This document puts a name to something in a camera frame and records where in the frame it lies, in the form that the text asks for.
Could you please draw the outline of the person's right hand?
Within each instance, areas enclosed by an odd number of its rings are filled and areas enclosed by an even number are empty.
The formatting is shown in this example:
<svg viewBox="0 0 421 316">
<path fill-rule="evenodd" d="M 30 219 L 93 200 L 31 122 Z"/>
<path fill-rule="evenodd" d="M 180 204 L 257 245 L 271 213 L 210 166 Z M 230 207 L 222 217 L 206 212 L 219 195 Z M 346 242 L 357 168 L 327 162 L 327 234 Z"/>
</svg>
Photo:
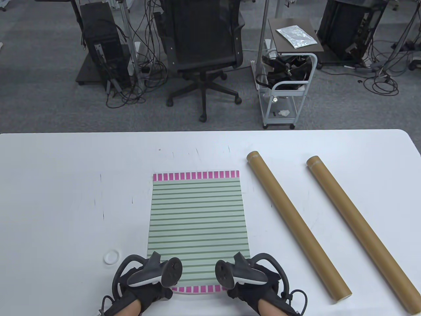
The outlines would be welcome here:
<svg viewBox="0 0 421 316">
<path fill-rule="evenodd" d="M 237 284 L 233 289 L 227 291 L 227 295 L 232 299 L 238 298 L 246 302 L 259 315 L 263 315 L 263 312 L 258 307 L 259 302 L 263 301 L 275 307 L 276 312 L 283 312 L 288 316 L 300 316 L 300 313 L 287 304 L 287 298 L 278 295 L 279 281 L 288 281 L 286 275 L 273 272 L 259 264 L 255 264 L 254 268 L 263 272 L 268 278 L 268 282 L 264 285 Z"/>
</svg>

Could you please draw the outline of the person's left hand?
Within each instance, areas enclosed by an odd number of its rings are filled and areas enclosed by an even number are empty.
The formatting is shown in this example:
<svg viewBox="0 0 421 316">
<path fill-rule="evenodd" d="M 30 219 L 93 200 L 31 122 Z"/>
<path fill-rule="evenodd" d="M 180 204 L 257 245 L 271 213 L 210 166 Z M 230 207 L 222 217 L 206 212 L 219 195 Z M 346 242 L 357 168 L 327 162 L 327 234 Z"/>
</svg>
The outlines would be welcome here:
<svg viewBox="0 0 421 316">
<path fill-rule="evenodd" d="M 105 316 L 140 316 L 152 303 L 161 299 L 170 299 L 173 291 L 164 288 L 160 283 L 149 283 L 139 287 L 127 286 L 128 278 L 143 267 L 131 268 L 127 273 L 116 278 L 116 285 L 120 286 L 122 297 L 104 311 Z"/>
</svg>

